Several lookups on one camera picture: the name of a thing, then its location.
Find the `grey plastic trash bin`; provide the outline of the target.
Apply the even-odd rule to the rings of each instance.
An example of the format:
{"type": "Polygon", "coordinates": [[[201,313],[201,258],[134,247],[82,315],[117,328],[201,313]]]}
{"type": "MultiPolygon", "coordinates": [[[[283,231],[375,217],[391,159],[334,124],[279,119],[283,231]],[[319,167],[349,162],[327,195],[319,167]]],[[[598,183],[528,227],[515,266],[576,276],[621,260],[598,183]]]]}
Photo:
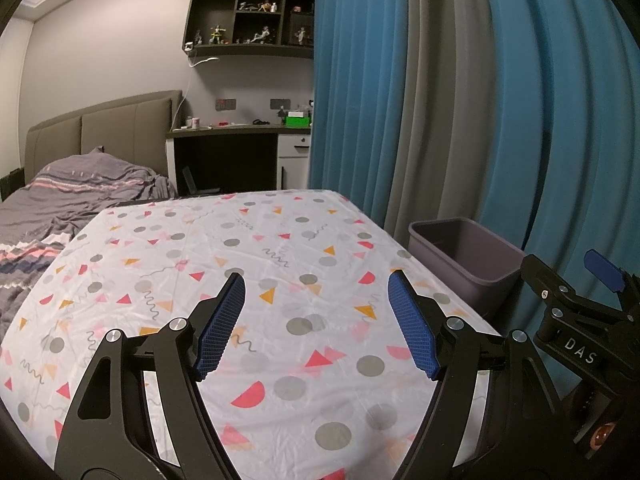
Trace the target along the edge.
{"type": "Polygon", "coordinates": [[[490,320],[510,311],[523,286],[520,248],[468,218],[415,221],[409,252],[490,320]]]}

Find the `blue curtain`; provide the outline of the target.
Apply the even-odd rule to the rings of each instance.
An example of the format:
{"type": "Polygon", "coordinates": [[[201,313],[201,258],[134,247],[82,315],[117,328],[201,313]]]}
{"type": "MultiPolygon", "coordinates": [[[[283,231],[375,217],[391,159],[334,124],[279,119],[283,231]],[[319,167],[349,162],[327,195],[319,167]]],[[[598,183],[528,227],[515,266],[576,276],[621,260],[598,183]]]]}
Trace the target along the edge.
{"type": "Polygon", "coordinates": [[[639,269],[639,0],[316,0],[309,182],[399,243],[471,217],[592,299],[639,269]]]}

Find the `patterned white table cloth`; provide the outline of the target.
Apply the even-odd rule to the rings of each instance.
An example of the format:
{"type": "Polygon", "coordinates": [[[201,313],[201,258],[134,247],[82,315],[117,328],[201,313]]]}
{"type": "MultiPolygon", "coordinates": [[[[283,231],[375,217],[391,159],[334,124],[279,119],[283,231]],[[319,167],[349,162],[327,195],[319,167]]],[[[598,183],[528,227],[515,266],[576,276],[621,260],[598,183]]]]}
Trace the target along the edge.
{"type": "Polygon", "coordinates": [[[387,296],[401,270],[476,330],[489,325],[347,198],[246,193],[103,211],[49,237],[48,268],[1,345],[1,397],[47,462],[101,339],[157,332],[241,274],[243,310],[200,385],[245,479],[389,479],[434,384],[387,296]]]}

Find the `grey curtain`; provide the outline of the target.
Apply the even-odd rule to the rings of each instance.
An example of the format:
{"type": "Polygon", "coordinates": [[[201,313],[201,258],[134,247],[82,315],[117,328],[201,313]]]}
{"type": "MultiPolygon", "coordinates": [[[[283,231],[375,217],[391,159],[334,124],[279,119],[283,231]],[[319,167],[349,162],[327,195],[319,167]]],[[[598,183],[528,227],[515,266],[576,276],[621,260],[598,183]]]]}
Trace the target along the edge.
{"type": "Polygon", "coordinates": [[[404,102],[384,229],[474,218],[494,140],[495,40],[488,0],[408,0],[404,102]]]}

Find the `grey striped duvet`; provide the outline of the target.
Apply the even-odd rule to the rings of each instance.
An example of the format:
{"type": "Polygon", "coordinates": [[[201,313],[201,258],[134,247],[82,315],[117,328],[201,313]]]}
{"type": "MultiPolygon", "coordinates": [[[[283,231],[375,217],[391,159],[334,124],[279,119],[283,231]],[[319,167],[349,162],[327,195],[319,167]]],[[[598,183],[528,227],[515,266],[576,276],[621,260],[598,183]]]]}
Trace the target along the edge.
{"type": "Polygon", "coordinates": [[[155,170],[97,148],[49,162],[1,203],[1,333],[48,266],[100,211],[176,196],[155,170]]]}

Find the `dark desk with drawers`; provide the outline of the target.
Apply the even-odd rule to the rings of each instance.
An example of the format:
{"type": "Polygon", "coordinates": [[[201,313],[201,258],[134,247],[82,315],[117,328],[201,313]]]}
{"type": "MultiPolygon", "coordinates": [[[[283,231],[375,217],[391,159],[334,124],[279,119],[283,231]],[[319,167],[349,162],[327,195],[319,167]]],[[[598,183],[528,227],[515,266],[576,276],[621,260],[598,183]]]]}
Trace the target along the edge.
{"type": "Polygon", "coordinates": [[[174,129],[165,146],[168,177],[182,196],[298,190],[308,184],[309,127],[174,129]]]}

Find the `black bedside table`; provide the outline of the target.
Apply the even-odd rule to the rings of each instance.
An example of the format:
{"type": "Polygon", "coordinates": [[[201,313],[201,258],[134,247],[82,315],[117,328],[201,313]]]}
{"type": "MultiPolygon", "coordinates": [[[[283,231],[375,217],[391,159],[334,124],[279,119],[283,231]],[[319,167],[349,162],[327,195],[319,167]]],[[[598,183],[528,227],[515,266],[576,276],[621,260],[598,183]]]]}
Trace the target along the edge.
{"type": "Polygon", "coordinates": [[[6,200],[15,191],[25,185],[25,171],[23,168],[16,168],[0,179],[1,200],[6,200]]]}

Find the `grey upholstered headboard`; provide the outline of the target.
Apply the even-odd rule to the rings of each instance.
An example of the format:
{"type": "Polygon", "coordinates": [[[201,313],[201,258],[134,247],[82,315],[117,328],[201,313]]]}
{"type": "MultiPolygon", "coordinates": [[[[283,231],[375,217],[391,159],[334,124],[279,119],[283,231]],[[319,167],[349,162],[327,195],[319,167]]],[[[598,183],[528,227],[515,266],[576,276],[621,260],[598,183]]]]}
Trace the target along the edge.
{"type": "Polygon", "coordinates": [[[74,110],[40,122],[26,134],[25,178],[55,160],[95,148],[125,162],[168,175],[166,134],[179,117],[180,90],[130,96],[74,110]]]}

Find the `green box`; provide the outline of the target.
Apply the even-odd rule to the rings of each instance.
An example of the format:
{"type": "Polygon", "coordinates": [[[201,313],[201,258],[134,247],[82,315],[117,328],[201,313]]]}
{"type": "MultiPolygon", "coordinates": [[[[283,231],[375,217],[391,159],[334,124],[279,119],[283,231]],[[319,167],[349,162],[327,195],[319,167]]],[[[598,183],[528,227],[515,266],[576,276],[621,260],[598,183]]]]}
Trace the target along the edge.
{"type": "Polygon", "coordinates": [[[308,128],[310,117],[305,112],[288,112],[285,117],[285,125],[288,128],[308,128]]]}

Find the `dark wall shelf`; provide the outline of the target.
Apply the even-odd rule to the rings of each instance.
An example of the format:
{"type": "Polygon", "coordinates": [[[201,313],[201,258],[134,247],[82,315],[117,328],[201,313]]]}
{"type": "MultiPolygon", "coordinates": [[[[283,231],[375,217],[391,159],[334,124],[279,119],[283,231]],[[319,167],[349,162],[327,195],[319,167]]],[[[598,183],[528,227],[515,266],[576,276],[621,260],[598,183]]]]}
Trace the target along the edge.
{"type": "Polygon", "coordinates": [[[190,0],[182,50],[189,58],[314,57],[316,0],[190,0]]]}

